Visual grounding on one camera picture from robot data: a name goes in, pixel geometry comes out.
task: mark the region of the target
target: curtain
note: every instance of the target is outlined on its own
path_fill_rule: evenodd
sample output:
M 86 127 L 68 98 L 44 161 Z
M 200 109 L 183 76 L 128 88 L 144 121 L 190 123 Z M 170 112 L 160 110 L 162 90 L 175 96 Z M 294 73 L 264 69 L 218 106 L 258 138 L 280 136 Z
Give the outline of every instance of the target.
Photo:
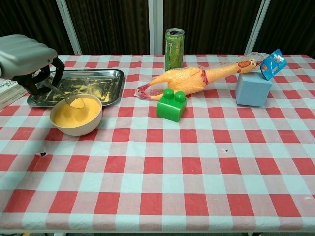
M 163 30 L 185 31 L 185 54 L 243 54 L 260 4 L 260 0 L 164 0 Z
M 73 54 L 56 1 L 1 0 L 0 15 L 0 37 L 23 34 L 58 54 Z
M 307 54 L 315 58 L 315 3 L 313 0 L 271 1 L 254 51 Z
M 67 0 L 83 54 L 149 54 L 148 0 Z

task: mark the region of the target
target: spoon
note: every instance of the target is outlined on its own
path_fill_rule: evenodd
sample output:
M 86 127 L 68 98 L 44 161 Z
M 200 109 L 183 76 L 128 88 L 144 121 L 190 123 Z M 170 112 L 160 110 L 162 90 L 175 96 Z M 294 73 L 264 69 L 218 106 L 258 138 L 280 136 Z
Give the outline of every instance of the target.
M 67 95 L 63 91 L 61 91 L 59 88 L 53 86 L 51 83 L 49 83 L 46 80 L 43 81 L 43 84 L 45 86 L 47 86 L 48 88 L 52 89 L 53 91 L 55 91 L 56 93 L 64 96 L 65 102 L 69 106 L 74 107 L 74 108 L 78 108 L 78 109 L 84 107 L 84 105 L 85 105 L 84 101 L 79 96 L 77 96 L 77 95 Z

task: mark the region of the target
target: bowl of orange soup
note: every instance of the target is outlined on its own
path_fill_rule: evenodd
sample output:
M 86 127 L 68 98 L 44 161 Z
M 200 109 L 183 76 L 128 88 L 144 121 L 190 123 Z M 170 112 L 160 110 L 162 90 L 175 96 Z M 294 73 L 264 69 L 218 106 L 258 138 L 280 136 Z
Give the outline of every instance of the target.
M 92 95 L 77 95 L 84 101 L 83 108 L 74 108 L 65 100 L 57 103 L 50 112 L 50 120 L 61 132 L 81 136 L 97 128 L 102 119 L 102 103 Z

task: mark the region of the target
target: yellow rubber chicken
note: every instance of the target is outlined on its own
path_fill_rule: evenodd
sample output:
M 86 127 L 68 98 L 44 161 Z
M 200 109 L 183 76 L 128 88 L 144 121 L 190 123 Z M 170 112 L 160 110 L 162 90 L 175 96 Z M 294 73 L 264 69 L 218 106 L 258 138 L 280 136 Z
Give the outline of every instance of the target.
M 157 83 L 168 83 L 168 88 L 184 92 L 185 95 L 202 91 L 208 83 L 211 83 L 219 78 L 226 77 L 235 73 L 249 73 L 259 65 L 261 61 L 244 60 L 232 65 L 214 68 L 201 69 L 198 67 L 188 67 L 183 69 L 168 70 L 162 75 L 154 78 L 151 82 L 137 88 L 136 96 L 140 99 L 160 100 L 163 96 L 163 91 L 160 94 L 149 95 L 145 90 Z

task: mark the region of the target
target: green can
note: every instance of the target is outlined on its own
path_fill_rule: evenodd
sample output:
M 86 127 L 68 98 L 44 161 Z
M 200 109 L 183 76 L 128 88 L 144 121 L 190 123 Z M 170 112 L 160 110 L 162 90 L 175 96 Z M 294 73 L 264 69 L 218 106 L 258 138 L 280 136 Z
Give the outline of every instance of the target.
M 182 68 L 185 32 L 170 28 L 165 32 L 165 71 Z

